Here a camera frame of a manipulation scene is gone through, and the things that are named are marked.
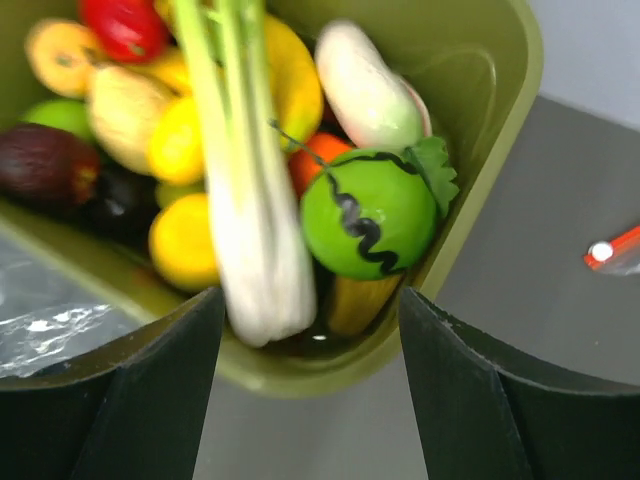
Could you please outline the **blue zip clear bag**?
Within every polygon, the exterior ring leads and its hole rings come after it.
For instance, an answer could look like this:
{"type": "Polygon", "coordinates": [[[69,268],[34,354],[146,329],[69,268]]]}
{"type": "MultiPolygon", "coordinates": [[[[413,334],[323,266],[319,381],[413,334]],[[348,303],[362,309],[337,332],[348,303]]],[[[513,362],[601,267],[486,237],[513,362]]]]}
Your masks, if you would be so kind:
{"type": "Polygon", "coordinates": [[[139,324],[57,269],[1,239],[1,376],[27,377],[139,324]]]}

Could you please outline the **green fake watermelon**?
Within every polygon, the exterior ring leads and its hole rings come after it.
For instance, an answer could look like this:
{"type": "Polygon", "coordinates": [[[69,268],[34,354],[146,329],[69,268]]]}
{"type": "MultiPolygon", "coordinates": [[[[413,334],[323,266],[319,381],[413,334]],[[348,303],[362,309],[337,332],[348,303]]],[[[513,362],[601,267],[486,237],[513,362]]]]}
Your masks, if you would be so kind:
{"type": "Polygon", "coordinates": [[[351,150],[334,159],[300,202],[306,244],[337,275],[377,280],[403,272],[430,245],[438,206],[407,156],[351,150]]]}

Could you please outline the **orange fake tangerine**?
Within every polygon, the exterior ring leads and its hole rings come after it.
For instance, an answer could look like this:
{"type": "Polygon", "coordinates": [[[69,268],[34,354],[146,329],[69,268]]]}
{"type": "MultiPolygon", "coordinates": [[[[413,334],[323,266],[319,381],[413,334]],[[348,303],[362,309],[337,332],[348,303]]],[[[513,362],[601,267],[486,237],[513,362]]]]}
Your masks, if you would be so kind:
{"type": "MultiPolygon", "coordinates": [[[[348,141],[326,132],[314,134],[306,146],[325,163],[330,163],[337,156],[353,149],[348,141]]],[[[291,155],[288,167],[295,193],[301,199],[310,182],[322,171],[322,167],[313,155],[303,149],[291,155]]]]}

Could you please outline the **yellow fake apple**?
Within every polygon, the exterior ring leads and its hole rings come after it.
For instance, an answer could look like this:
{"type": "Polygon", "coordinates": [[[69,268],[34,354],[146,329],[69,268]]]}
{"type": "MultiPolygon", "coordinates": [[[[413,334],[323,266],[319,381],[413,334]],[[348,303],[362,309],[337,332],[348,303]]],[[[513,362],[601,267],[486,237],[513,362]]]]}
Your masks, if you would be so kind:
{"type": "Polygon", "coordinates": [[[86,26],[62,18],[37,21],[24,41],[35,77],[50,91],[83,99],[95,66],[106,60],[98,39],[86,26]]]}

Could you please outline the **white fake radish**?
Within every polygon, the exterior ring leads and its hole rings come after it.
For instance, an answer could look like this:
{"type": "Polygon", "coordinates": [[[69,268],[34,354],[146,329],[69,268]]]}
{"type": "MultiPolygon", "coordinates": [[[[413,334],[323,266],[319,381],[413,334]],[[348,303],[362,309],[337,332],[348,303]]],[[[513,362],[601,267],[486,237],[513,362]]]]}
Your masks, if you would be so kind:
{"type": "Polygon", "coordinates": [[[385,63],[356,23],[337,19],[326,24],[314,60],[326,99],[357,147],[401,150],[432,134],[421,97],[385,63]]]}

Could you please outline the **green fake leaf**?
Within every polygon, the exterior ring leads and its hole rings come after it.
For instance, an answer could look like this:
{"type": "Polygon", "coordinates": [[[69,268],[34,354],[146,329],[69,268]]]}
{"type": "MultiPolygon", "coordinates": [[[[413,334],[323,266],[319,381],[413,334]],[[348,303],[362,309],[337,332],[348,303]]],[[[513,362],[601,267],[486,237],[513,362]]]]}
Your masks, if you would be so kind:
{"type": "Polygon", "coordinates": [[[439,136],[421,138],[403,150],[403,155],[419,170],[434,197],[441,218],[459,193],[457,172],[450,163],[446,142],[439,136]]]}

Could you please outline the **red fake pepper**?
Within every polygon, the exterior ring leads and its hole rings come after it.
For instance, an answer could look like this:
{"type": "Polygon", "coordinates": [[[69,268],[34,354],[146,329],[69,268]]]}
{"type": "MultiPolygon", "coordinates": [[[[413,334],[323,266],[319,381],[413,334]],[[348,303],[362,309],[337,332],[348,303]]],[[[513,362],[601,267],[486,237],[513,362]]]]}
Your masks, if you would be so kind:
{"type": "Polygon", "coordinates": [[[78,7],[104,51],[118,62],[149,62],[169,46],[170,33],[153,1],[83,0],[78,7]]]}

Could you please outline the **yellow fake lemon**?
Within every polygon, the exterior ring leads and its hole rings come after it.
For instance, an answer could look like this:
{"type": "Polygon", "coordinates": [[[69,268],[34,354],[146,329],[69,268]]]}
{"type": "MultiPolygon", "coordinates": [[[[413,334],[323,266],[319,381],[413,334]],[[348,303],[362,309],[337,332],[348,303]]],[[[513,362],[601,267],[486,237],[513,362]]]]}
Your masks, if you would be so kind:
{"type": "Polygon", "coordinates": [[[192,96],[172,100],[151,136],[148,148],[151,174],[177,186],[204,177],[204,158],[196,102],[192,96]]]}

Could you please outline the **yellow fake banana bunch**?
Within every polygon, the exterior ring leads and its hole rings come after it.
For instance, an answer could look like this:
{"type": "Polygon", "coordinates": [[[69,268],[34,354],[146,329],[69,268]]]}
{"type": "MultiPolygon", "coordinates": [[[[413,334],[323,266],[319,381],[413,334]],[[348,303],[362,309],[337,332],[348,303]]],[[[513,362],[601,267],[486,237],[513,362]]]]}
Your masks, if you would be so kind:
{"type": "MultiPolygon", "coordinates": [[[[168,2],[155,6],[173,33],[173,15],[168,2]]],[[[311,54],[298,35],[277,17],[265,16],[266,48],[271,92],[280,127],[296,141],[306,143],[318,129],[324,110],[319,76],[311,54]]],[[[191,82],[182,54],[168,53],[160,64],[163,82],[179,95],[191,94],[191,82]]]]}

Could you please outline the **dark purple fake fruit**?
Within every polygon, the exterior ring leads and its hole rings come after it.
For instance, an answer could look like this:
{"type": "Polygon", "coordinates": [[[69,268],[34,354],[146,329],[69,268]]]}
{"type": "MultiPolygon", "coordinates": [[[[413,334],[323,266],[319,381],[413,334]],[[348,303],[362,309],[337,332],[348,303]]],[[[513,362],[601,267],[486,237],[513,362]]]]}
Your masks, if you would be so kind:
{"type": "Polygon", "coordinates": [[[90,200],[101,170],[96,150],[76,135],[36,123],[1,133],[1,192],[62,213],[90,200]]]}

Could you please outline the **red zip clear bag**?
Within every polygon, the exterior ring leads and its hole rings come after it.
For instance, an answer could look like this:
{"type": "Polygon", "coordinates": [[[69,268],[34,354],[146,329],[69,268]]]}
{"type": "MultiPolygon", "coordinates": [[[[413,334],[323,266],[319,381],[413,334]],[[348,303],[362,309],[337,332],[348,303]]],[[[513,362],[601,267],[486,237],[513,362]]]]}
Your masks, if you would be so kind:
{"type": "Polygon", "coordinates": [[[639,226],[609,240],[592,244],[583,261],[592,271],[604,275],[639,274],[639,226]]]}

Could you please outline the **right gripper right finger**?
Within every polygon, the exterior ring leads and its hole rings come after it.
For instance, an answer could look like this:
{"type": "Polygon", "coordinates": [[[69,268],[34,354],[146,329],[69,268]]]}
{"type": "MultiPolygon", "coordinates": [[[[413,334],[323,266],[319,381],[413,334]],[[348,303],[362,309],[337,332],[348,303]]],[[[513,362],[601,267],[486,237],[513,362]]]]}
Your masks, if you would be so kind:
{"type": "Polygon", "coordinates": [[[412,288],[398,320],[429,478],[638,478],[638,387],[534,357],[412,288]]]}

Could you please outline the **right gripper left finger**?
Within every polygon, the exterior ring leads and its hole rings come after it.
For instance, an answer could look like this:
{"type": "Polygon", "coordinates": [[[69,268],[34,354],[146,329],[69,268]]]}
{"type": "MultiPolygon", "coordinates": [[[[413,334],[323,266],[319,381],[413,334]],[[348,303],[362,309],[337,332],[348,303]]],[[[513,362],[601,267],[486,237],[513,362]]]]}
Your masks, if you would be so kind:
{"type": "Polygon", "coordinates": [[[3,378],[2,478],[192,478],[224,317],[209,289],[93,351],[3,378]]]}

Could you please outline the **fake celery stalk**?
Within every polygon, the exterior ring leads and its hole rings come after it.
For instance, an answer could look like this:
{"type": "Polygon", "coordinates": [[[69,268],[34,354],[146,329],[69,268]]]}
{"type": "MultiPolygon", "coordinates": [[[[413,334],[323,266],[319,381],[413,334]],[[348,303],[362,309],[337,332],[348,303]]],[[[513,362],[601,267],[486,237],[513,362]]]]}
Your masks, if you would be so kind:
{"type": "Polygon", "coordinates": [[[200,123],[209,222],[228,317],[262,347],[316,316],[311,256],[279,143],[261,1],[174,1],[200,123]]]}

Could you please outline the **yellow fake corn cob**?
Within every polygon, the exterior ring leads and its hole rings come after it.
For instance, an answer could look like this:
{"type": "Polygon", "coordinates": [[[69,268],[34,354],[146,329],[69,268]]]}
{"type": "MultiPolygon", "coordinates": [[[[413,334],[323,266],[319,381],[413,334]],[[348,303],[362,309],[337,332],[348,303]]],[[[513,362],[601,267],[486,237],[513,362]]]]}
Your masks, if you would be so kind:
{"type": "Polygon", "coordinates": [[[379,280],[355,280],[336,276],[326,302],[329,330],[342,337],[353,337],[364,332],[401,280],[401,275],[379,280]]]}

